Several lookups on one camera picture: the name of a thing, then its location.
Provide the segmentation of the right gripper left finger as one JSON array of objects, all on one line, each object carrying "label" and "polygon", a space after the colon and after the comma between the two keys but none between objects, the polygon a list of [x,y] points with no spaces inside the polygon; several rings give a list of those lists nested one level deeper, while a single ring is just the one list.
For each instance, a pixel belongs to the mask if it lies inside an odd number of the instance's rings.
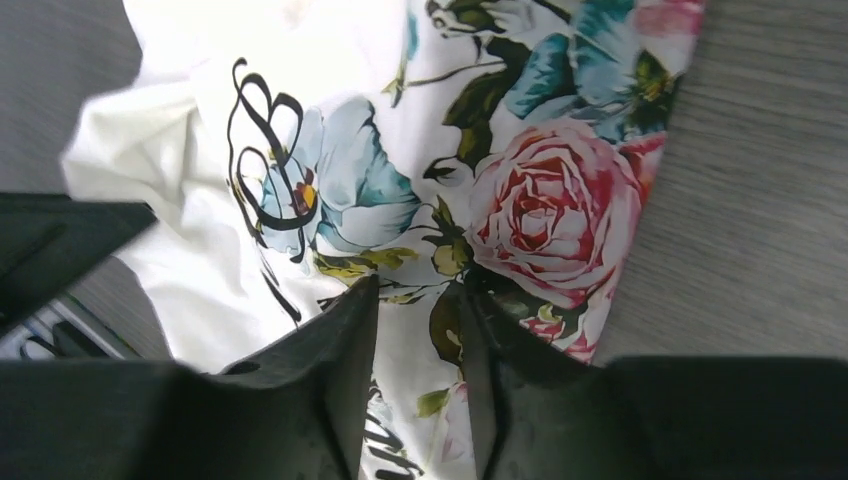
[{"label": "right gripper left finger", "polygon": [[378,280],[219,374],[175,362],[1,365],[5,479],[352,479]]}]

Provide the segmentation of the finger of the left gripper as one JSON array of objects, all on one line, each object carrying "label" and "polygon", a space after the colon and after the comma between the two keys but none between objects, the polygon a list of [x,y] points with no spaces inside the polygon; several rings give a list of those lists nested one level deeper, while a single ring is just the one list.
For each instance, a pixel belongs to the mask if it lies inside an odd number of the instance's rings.
[{"label": "finger of the left gripper", "polygon": [[1,330],[8,332],[156,223],[143,202],[1,194]]}]

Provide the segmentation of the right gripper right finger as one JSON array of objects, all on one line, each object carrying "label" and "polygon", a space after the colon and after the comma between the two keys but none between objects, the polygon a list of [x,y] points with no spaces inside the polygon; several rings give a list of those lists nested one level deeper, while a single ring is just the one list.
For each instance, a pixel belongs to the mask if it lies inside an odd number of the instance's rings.
[{"label": "right gripper right finger", "polygon": [[843,479],[847,365],[827,358],[578,362],[462,295],[481,479]]}]

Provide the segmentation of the white floral t-shirt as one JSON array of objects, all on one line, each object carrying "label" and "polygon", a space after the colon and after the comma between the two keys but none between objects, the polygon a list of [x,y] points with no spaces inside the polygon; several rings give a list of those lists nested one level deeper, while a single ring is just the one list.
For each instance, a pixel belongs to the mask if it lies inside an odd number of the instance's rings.
[{"label": "white floral t-shirt", "polygon": [[380,280],[364,479],[472,479],[459,303],[595,353],[701,1],[128,1],[135,81],[61,158],[147,203],[121,260],[173,357],[228,365]]}]

